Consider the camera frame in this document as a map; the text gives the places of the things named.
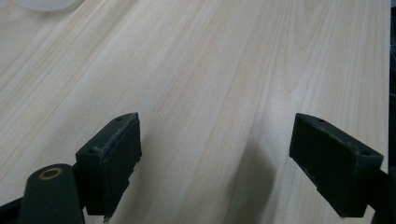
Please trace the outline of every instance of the light wood surface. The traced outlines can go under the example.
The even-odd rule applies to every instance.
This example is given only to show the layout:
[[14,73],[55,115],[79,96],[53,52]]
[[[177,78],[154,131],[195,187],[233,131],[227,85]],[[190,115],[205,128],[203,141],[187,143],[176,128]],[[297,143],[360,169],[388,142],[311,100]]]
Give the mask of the light wood surface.
[[0,1],[0,203],[137,111],[143,157],[109,223],[370,223],[337,216],[289,144],[301,112],[387,155],[389,6]]

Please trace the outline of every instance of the wood grain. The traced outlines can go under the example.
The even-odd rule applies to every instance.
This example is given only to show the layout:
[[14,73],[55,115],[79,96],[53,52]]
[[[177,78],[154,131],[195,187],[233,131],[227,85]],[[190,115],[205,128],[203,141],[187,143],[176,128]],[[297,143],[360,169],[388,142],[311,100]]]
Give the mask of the wood grain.
[[143,157],[110,223],[370,223],[338,217],[288,152],[301,112],[387,154],[389,6],[0,2],[0,203],[137,111]]

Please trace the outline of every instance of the white object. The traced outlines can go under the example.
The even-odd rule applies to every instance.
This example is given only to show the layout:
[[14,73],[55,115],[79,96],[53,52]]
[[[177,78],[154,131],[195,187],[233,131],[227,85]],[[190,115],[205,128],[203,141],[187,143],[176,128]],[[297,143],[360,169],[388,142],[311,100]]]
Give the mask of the white object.
[[12,2],[36,11],[56,11],[70,7],[76,0],[11,0]]

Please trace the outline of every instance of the wooden table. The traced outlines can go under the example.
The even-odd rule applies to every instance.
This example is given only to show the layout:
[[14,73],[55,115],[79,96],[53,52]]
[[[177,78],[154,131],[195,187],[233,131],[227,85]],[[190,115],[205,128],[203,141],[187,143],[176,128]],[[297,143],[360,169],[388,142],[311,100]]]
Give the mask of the wooden table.
[[370,223],[371,208],[337,216],[289,145],[301,112],[387,155],[389,6],[86,0],[42,13],[2,0],[0,203],[137,111],[143,157],[110,223]]

